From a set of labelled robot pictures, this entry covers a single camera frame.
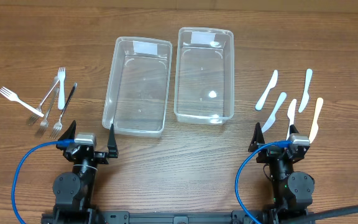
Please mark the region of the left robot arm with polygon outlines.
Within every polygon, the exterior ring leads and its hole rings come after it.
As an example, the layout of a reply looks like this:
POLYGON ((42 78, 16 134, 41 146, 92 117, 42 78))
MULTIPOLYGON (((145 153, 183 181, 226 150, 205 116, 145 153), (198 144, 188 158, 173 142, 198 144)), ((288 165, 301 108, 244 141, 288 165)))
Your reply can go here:
POLYGON ((96 150, 93 133, 75 133, 76 122, 58 139, 56 148, 73 164, 72 171, 60 174, 53 183, 54 223, 105 223, 100 209, 91 203, 98 165, 108 165, 118 157, 114 126, 109 130, 108 151, 96 150))

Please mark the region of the pale blue plastic knife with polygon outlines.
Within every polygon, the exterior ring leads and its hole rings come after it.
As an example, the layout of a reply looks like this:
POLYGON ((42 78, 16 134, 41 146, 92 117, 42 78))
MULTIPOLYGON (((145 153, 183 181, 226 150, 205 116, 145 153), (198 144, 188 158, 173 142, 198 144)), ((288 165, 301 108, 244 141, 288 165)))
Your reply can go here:
POLYGON ((280 109, 281 105, 283 104, 286 98, 287 98, 287 94, 285 92, 281 92, 270 116, 268 117, 268 120, 262 126, 261 130, 263 133, 266 132, 274 124, 276 120, 276 113, 280 109))

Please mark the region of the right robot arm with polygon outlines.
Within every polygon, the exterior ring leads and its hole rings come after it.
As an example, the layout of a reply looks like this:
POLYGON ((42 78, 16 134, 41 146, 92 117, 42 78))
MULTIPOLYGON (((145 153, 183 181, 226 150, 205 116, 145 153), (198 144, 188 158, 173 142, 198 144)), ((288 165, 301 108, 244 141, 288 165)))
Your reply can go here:
POLYGON ((262 223, 280 223, 307 215, 307 207, 313 202, 314 178, 293 169, 294 163, 305 158, 310 140, 301 135, 294 125, 290 126, 288 140, 288 145, 266 146, 260 124, 255 125, 248 151, 257 151, 256 162, 269 167, 268 179, 273 188, 273 204, 263 207, 259 218, 262 223))

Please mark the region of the white plastic knife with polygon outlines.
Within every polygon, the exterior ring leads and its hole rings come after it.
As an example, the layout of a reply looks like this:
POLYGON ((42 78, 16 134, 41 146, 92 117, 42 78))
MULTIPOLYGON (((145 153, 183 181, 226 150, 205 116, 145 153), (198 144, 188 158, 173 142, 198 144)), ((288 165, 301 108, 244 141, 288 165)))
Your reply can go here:
POLYGON ((294 124, 295 121, 295 109, 296 109, 296 99, 292 99, 289 107, 288 107, 288 111, 287 111, 287 117, 289 120, 289 124, 288 124, 288 130, 287 130, 287 137, 286 139, 289 138, 290 136, 290 126, 294 124))
POLYGON ((262 93, 261 97, 259 98, 259 100, 255 105, 255 109, 257 111, 262 110, 270 90, 276 86, 277 81, 278 81, 278 70, 274 70, 266 89, 264 90, 264 92, 262 93))

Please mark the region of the cream yellow plastic knife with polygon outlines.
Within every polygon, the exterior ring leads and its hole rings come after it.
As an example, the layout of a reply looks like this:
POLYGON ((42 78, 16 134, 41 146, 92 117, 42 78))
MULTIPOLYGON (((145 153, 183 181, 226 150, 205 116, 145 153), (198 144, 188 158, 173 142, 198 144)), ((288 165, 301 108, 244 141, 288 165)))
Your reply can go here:
POLYGON ((315 110, 314 110, 314 116, 313 116, 313 122, 312 122, 312 125, 311 125, 311 129, 310 129, 310 135, 309 135, 309 140, 310 140, 310 143, 312 143, 318 133, 318 129, 319 129, 319 126, 318 126, 318 118, 319 118, 319 114, 321 112, 321 109, 323 107, 323 103, 324 103, 324 100, 322 98, 318 98, 316 100, 316 105, 315 105, 315 110))

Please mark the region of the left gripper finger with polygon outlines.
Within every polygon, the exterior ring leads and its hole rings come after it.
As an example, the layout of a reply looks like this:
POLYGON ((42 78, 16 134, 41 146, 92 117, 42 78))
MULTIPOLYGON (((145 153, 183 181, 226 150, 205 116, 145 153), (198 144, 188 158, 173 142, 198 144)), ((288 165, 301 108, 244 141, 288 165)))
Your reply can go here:
POLYGON ((74 142, 76 131, 76 121, 73 120, 69 128, 60 136, 58 141, 62 141, 62 143, 58 143, 56 145, 57 149, 66 149, 70 143, 74 142))
POLYGON ((108 147, 108 157, 118 157, 119 151, 117 148, 113 124, 109 129, 109 139, 108 139, 107 147, 108 147))

